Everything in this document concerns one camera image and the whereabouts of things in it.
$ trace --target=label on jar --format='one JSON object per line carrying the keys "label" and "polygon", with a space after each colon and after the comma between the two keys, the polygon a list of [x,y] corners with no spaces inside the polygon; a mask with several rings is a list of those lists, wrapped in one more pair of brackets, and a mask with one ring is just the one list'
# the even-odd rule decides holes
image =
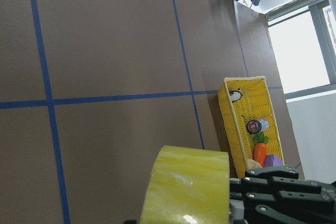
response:
{"label": "label on jar", "polygon": [[261,123],[258,120],[251,120],[247,123],[247,131],[251,134],[261,131]]}

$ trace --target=white wall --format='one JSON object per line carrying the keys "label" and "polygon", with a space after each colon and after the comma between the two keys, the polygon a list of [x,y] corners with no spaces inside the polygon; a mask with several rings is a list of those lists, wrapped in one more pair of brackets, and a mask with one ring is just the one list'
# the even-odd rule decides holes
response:
{"label": "white wall", "polygon": [[306,179],[336,180],[336,94],[287,103]]}

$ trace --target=yellow basket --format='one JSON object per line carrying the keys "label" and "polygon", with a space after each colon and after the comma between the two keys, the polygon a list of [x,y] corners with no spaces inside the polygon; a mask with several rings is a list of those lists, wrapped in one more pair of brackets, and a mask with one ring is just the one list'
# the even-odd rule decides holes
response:
{"label": "yellow basket", "polygon": [[[240,90],[242,98],[232,103],[229,91]],[[252,78],[225,78],[218,92],[226,135],[238,178],[247,170],[247,159],[253,159],[254,144],[246,130],[246,124],[253,119],[266,118],[269,129],[267,155],[275,154],[284,163],[277,122],[264,76]]]}

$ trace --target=window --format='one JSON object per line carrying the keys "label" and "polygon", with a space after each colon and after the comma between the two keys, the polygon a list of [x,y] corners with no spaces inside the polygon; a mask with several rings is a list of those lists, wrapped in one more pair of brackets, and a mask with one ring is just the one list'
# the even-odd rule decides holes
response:
{"label": "window", "polygon": [[336,89],[336,21],[328,0],[269,25],[286,99]]}

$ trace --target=yellow tape roll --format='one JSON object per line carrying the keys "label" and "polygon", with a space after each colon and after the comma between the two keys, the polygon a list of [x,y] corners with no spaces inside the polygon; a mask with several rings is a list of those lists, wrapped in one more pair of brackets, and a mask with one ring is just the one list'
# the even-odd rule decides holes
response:
{"label": "yellow tape roll", "polygon": [[161,149],[141,224],[226,224],[228,211],[227,153],[173,146]]}

